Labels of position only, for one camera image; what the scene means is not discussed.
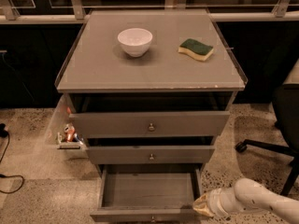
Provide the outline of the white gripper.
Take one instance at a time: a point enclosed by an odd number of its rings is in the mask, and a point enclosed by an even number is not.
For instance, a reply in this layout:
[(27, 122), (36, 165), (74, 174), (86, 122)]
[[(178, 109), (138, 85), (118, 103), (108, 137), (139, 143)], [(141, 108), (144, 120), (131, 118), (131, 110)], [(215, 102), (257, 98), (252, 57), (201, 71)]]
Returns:
[(196, 199), (192, 209), (206, 217), (228, 217), (242, 209), (241, 202), (235, 197), (233, 188), (213, 189)]

